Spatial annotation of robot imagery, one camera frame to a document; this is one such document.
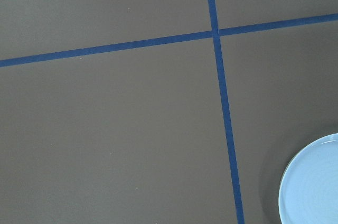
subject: gray floor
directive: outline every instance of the gray floor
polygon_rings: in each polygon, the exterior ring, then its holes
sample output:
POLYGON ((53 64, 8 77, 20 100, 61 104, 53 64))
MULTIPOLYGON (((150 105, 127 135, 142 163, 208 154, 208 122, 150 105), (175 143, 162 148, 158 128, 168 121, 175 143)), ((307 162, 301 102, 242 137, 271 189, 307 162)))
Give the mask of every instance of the gray floor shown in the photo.
MULTIPOLYGON (((0 60, 210 31, 207 0, 1 0, 0 60)), ((338 0, 216 0, 219 27, 338 0)), ((337 132, 338 22, 221 38, 245 221, 337 132)), ((0 68, 0 223, 237 223, 212 39, 0 68)))

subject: blue painter's tape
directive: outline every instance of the blue painter's tape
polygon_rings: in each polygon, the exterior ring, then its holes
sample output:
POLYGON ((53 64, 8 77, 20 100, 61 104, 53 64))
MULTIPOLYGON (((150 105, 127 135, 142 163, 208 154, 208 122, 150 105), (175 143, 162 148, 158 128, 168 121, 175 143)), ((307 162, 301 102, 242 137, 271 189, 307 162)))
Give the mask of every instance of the blue painter's tape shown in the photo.
POLYGON ((282 27, 293 27, 293 26, 314 24, 314 23, 320 23, 320 22, 330 22, 330 21, 337 21, 337 20, 338 20, 338 14, 320 15, 320 16, 298 18, 298 19, 278 21, 278 22, 268 22, 268 23, 247 25, 247 26, 241 26, 241 27, 230 27, 227 29, 219 30, 219 35, 220 36, 236 35, 236 34, 241 34, 241 33, 263 31, 263 30, 273 30, 273 29, 279 29, 282 27))
POLYGON ((219 83, 220 94, 221 94, 224 127, 225 127, 226 138, 227 138, 227 147, 228 147, 234 202, 236 206, 237 222, 238 224, 244 224, 245 222, 244 222, 242 197, 241 197, 241 190, 240 190, 240 184, 239 184, 236 152, 235 152, 234 141, 233 141, 230 107, 229 107, 229 99, 228 99, 228 92, 227 92, 227 83, 226 83, 226 76, 224 72, 223 55, 222 55, 221 41, 220 41, 219 30, 218 30, 217 10, 216 10, 215 0, 208 0, 208 4, 209 4, 210 21, 211 21, 211 28, 212 28, 212 38, 213 38, 215 58, 216 58, 218 83, 219 83))
POLYGON ((178 42, 192 41, 192 40, 205 39, 205 38, 211 38, 211 37, 212 37, 211 31, 204 31, 204 32, 191 33, 191 34, 167 36, 164 38, 154 38, 154 39, 147 39, 147 40, 142 40, 142 41, 117 43, 117 44, 76 49, 76 50, 70 50, 70 51, 60 51, 60 52, 46 53, 46 54, 40 54, 40 55, 32 55, 28 57, 0 60, 0 67, 8 67, 8 66, 14 66, 18 64, 27 64, 27 63, 46 61, 46 60, 78 57, 78 56, 104 53, 104 52, 121 51, 121 50, 141 48, 141 47, 147 47, 147 46, 155 46, 155 45, 160 45, 160 44, 178 43, 178 42))

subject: light blue plate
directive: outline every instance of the light blue plate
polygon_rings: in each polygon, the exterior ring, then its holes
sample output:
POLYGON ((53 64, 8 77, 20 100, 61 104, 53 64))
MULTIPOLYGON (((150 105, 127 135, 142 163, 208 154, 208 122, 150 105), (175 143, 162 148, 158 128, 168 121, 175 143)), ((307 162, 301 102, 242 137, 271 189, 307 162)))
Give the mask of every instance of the light blue plate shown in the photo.
POLYGON ((278 205, 283 224, 338 224, 338 134, 296 154, 281 180, 278 205))

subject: blue line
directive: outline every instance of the blue line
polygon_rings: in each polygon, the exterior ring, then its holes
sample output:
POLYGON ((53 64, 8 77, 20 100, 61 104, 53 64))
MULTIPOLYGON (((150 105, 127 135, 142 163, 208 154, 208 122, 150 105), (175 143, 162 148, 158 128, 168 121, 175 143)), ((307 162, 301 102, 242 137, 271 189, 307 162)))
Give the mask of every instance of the blue line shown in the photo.
POLYGON ((254 25, 247 25, 247 26, 240 26, 240 27, 230 27, 227 29, 218 30, 215 0, 208 0, 208 3, 210 5, 209 11, 210 11, 212 31, 204 31, 204 32, 197 32, 197 33, 183 34, 183 35, 174 35, 174 36, 167 36, 164 38, 154 38, 154 39, 147 39, 147 40, 141 40, 141 41, 117 43, 117 44, 76 49, 76 50, 70 50, 70 51, 52 52, 52 53, 46 53, 46 54, 40 54, 40 55, 32 55, 28 57, 0 60, 0 67, 8 67, 8 66, 14 66, 18 64, 27 64, 27 63, 46 61, 46 60, 78 57, 78 56, 97 54, 97 53, 103 53, 103 52, 128 50, 128 49, 155 46, 155 45, 168 44, 168 43, 177 43, 177 42, 185 42, 185 41, 192 41, 192 40, 198 40, 198 39, 206 39, 206 38, 211 38, 213 36, 235 35, 235 34, 242 34, 242 33, 248 33, 248 32, 272 30, 272 29, 279 29, 283 27, 300 26, 300 25, 314 24, 314 23, 320 23, 320 22, 330 22, 330 21, 338 20, 338 14, 329 14, 329 15, 319 15, 319 16, 313 16, 313 17, 307 17, 307 18, 298 18, 298 19, 292 19, 292 20, 286 20, 286 21, 261 23, 261 24, 254 24, 254 25))
POLYGON ((320 23, 320 22, 330 22, 330 21, 337 21, 337 20, 338 20, 338 14, 320 15, 320 16, 313 16, 313 17, 307 17, 307 18, 286 20, 286 21, 268 22, 268 23, 247 25, 247 26, 241 26, 241 27, 230 27, 227 29, 219 30, 219 35, 220 36, 235 35, 235 34, 241 34, 241 33, 263 31, 263 30, 273 30, 273 29, 279 29, 282 27, 293 27, 293 26, 314 24, 314 23, 320 23))
POLYGON ((97 46, 97 47, 76 49, 76 50, 70 50, 70 51, 52 52, 52 53, 46 53, 46 54, 40 54, 40 55, 32 55, 28 57, 0 60, 0 67, 8 67, 8 66, 14 66, 18 64, 27 64, 27 63, 46 61, 46 60, 78 57, 78 56, 111 52, 111 51, 120 51, 120 50, 141 48, 141 47, 147 47, 147 46, 155 46, 155 45, 160 45, 160 44, 185 42, 185 41, 192 41, 192 40, 205 39, 205 38, 211 38, 211 37, 212 37, 211 31, 204 31, 204 32, 191 33, 191 34, 167 36, 164 38, 154 38, 154 39, 147 39, 147 40, 141 40, 141 41, 127 42, 127 43, 117 43, 117 44, 103 45, 103 46, 97 46))
POLYGON ((237 222, 238 224, 244 224, 242 197, 241 197, 241 190, 240 190, 240 184, 239 184, 236 152, 235 152, 234 141, 233 141, 230 107, 229 107, 229 99, 228 99, 228 92, 227 92, 227 83, 226 83, 226 76, 224 72, 223 55, 222 55, 222 47, 221 47, 219 30, 218 30, 217 10, 216 10, 215 0, 208 0, 208 4, 209 4, 210 21, 211 21, 211 28, 212 28, 212 38, 213 38, 213 44, 214 44, 214 50, 215 50, 218 83, 219 83, 220 94, 221 94, 224 127, 225 127, 226 138, 227 138, 231 180, 232 180, 234 203, 236 206, 237 222))

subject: white plate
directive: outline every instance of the white plate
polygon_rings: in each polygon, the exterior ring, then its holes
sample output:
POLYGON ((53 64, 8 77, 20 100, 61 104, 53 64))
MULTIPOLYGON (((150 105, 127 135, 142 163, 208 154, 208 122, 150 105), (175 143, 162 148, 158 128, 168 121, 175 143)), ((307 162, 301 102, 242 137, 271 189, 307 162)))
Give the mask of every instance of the white plate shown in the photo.
POLYGON ((281 180, 278 204, 283 224, 338 224, 338 134, 296 154, 281 180))

